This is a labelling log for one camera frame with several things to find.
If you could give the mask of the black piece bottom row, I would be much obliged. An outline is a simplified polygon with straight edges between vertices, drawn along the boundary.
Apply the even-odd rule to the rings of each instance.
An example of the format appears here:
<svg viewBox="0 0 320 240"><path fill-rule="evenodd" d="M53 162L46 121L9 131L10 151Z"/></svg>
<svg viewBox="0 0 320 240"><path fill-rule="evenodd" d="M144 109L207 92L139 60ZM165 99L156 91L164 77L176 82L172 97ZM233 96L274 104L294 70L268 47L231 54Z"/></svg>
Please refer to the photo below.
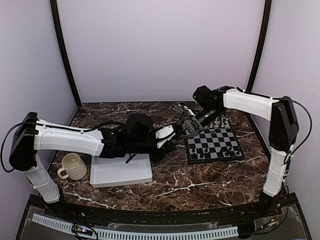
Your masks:
<svg viewBox="0 0 320 240"><path fill-rule="evenodd" d="M192 154L192 155L191 155L191 158L192 158L193 160L197 160L197 159L198 159L198 155L197 155L197 154Z"/></svg>

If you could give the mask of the black grey chessboard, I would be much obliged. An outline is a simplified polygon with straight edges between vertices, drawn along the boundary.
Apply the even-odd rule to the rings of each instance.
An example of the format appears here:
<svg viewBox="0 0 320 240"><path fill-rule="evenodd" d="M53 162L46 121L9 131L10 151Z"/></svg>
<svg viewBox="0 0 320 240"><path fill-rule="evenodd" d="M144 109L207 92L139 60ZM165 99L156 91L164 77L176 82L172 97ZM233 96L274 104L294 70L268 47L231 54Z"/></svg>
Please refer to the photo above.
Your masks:
<svg viewBox="0 0 320 240"><path fill-rule="evenodd" d="M230 128L222 129L208 129L207 126L198 135L188 138L185 141L187 162L189 164L204 164L213 162L227 162L227 161L243 161L245 156L238 143L236 135L230 125ZM222 152L221 148L226 147L230 156L226 156L226 152L223 152L224 157L219 158L218 152ZM199 159L197 149L203 149L203 158ZM210 158L205 158L205 154L209 153ZM192 159L191 155L197 154L197 159Z"/></svg>

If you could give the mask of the tall black piece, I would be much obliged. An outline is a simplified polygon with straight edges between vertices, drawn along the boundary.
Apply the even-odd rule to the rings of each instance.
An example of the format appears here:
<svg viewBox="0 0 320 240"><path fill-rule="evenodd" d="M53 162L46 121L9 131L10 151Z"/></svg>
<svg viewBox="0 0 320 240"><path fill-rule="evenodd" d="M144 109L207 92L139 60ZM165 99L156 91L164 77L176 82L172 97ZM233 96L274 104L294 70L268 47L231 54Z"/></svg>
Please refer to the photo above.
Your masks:
<svg viewBox="0 0 320 240"><path fill-rule="evenodd" d="M197 153L198 153L198 158L199 159L203 159L204 158L204 152L202 148L198 148L197 149Z"/></svg>

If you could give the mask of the black bishop bottom row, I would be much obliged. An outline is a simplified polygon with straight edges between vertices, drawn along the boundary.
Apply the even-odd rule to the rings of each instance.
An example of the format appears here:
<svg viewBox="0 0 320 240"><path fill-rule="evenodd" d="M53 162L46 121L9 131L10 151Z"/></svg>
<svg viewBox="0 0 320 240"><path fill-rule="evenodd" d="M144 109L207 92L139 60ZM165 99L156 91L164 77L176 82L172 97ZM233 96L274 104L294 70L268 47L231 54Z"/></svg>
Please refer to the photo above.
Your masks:
<svg viewBox="0 0 320 240"><path fill-rule="evenodd" d="M210 155L209 153L205 153L205 154L204 154L204 157L205 157L206 159L210 159L210 158L211 158L211 155Z"/></svg>

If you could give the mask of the white plastic tray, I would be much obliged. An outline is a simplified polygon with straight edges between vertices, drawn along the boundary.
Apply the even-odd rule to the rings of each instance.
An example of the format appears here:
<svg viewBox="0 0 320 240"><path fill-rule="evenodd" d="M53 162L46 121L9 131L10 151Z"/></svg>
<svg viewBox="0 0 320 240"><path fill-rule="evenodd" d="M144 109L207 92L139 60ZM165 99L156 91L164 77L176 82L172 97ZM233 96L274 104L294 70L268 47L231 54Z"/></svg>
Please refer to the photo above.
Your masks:
<svg viewBox="0 0 320 240"><path fill-rule="evenodd" d="M90 184L94 188L119 187L150 183L153 180L149 155L137 154L126 163L125 157L91 159Z"/></svg>

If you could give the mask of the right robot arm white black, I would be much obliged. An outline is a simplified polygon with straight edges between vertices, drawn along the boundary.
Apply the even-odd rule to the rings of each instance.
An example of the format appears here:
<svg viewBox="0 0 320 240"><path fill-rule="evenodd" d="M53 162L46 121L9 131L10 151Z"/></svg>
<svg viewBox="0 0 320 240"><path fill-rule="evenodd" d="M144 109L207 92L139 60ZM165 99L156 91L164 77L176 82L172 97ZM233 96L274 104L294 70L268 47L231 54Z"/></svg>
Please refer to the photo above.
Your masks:
<svg viewBox="0 0 320 240"><path fill-rule="evenodd" d="M183 122L183 139L197 136L226 110L241 111L269 122L270 162L262 191L270 197L278 195L288 175L291 157L300 148L296 145L300 127L294 107L300 103L288 96L264 96L232 86L211 90L203 85L192 97L202 110Z"/></svg>

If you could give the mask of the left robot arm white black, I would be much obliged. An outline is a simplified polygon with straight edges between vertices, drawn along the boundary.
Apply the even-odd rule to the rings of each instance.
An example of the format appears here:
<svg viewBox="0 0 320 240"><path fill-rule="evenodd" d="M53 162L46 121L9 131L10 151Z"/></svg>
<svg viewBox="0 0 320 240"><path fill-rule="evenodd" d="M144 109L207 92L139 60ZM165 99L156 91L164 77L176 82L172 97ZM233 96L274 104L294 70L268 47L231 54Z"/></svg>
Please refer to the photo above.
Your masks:
<svg viewBox="0 0 320 240"><path fill-rule="evenodd" d="M149 183L151 163L173 151L173 125L155 128L148 115L135 113L125 122L108 120L92 128L51 123L29 112L22 122L8 130L12 135L9 164L12 171L25 175L51 210L67 218L70 206L63 192L49 176L39 157L40 151L63 151L92 158L90 183L95 188Z"/></svg>

